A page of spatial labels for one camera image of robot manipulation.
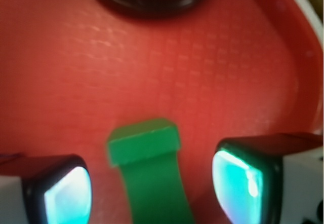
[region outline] red plastic surface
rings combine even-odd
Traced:
[[[91,223],[129,223],[105,152],[121,125],[165,117],[197,223],[226,223],[211,162],[223,137],[322,126],[322,50],[292,0],[203,0],[164,20],[96,0],[0,0],[0,152],[76,153]]]

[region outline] green strap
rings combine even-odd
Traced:
[[[194,223],[178,168],[178,130],[155,119],[113,131],[108,148],[120,166],[135,224]]]

